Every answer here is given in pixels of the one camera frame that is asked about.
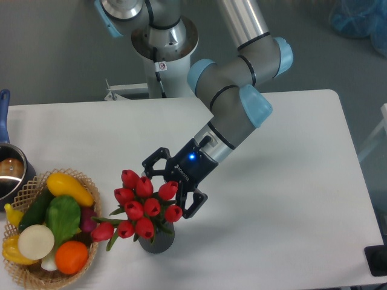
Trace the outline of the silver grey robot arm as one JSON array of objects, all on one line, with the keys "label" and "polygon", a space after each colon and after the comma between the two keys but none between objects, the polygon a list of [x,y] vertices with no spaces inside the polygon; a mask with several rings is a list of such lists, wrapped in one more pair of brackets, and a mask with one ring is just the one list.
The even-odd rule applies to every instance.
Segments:
[{"label": "silver grey robot arm", "polygon": [[207,200],[199,183],[272,113],[256,86],[293,63],[287,41],[271,36],[256,1],[219,1],[238,55],[219,66],[209,59],[191,63],[198,45],[194,23],[180,1],[96,1],[113,37],[128,35],[142,58],[150,98],[195,95],[212,119],[174,156],[160,148],[143,161],[145,175],[178,182],[177,205],[192,217]]}]

